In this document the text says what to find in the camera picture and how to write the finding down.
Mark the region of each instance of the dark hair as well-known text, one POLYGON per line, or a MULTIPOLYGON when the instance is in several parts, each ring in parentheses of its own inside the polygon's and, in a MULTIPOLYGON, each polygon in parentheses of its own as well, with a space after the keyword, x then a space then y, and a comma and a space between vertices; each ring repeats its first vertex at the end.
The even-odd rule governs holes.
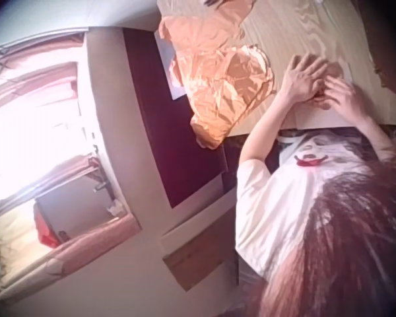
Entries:
POLYGON ((324 184, 281 287, 260 282, 246 316, 396 316, 396 159, 366 166, 324 184))

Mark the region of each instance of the table surface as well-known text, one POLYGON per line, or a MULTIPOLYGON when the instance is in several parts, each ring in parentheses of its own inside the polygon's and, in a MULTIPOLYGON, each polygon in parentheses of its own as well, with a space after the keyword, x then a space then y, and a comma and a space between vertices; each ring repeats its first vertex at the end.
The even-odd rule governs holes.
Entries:
MULTIPOLYGON (((205 17, 215 10, 201 0, 157 0, 162 16, 205 17)), ((350 71, 370 99, 370 112, 382 124, 396 125, 396 94, 382 87, 370 58, 364 25, 350 0, 257 0, 243 21, 245 36, 234 45, 257 44, 269 58, 278 90, 293 54, 311 52, 338 62, 350 71)), ((270 95, 229 136, 249 133, 274 95, 270 95)), ((303 106, 289 113, 282 128, 306 129, 346 125, 333 111, 303 106)))

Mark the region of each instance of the orange paper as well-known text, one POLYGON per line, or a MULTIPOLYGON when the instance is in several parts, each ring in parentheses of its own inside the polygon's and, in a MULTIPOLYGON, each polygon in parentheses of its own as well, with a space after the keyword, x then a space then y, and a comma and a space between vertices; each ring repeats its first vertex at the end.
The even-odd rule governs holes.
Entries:
POLYGON ((191 126, 203 147, 217 148, 230 130, 271 93, 273 73, 255 46, 229 46, 253 0, 228 1, 208 18, 164 17, 160 36, 178 51, 174 85, 183 85, 194 111, 191 126))

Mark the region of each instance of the white wall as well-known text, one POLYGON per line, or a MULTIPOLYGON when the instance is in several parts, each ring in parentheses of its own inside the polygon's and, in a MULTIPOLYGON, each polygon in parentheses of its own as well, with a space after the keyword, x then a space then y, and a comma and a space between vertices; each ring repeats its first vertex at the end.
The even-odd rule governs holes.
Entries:
POLYGON ((143 231, 80 271, 19 302, 29 317, 213 317, 234 281, 219 266, 185 292, 162 261, 160 237, 222 195, 220 177, 172 209, 135 96, 120 29, 87 34, 92 90, 102 137, 120 189, 143 231))
POLYGON ((10 0, 0 10, 0 45, 62 28, 156 30, 159 22, 156 0, 10 0))

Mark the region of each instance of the red mouth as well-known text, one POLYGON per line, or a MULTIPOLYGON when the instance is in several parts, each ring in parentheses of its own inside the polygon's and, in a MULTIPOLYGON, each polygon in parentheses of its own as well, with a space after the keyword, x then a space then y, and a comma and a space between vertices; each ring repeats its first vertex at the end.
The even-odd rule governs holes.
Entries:
POLYGON ((324 157, 322 158, 316 158, 314 160, 301 160, 299 157, 297 157, 295 155, 295 159, 296 159, 296 165, 298 166, 303 166, 303 167, 307 167, 307 166, 318 166, 320 165, 323 161, 328 159, 328 155, 324 155, 324 157))

